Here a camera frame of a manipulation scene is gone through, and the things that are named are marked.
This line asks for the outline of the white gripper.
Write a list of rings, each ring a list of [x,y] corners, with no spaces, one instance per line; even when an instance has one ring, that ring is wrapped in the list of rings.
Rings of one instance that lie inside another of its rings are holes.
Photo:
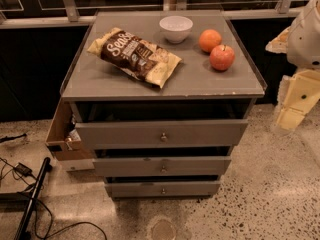
[[[284,29],[268,42],[265,50],[276,54],[287,53],[290,28]],[[276,119],[276,125],[285,130],[294,130],[320,99],[320,72],[305,69],[295,73],[289,80],[289,88]]]

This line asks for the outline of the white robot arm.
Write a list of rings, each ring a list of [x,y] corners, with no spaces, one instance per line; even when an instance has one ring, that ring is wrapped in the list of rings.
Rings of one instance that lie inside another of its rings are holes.
[[[275,120],[278,128],[293,131],[320,99],[320,0],[310,0],[265,49],[284,53],[297,67],[292,77],[280,82]]]

